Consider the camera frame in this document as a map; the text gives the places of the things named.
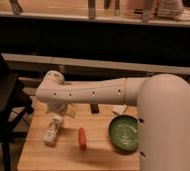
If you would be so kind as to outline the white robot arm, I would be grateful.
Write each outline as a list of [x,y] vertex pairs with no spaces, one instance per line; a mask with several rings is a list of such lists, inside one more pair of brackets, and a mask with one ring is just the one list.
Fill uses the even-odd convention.
[[173,74],[66,84],[49,71],[36,90],[47,104],[135,105],[141,171],[190,171],[190,84]]

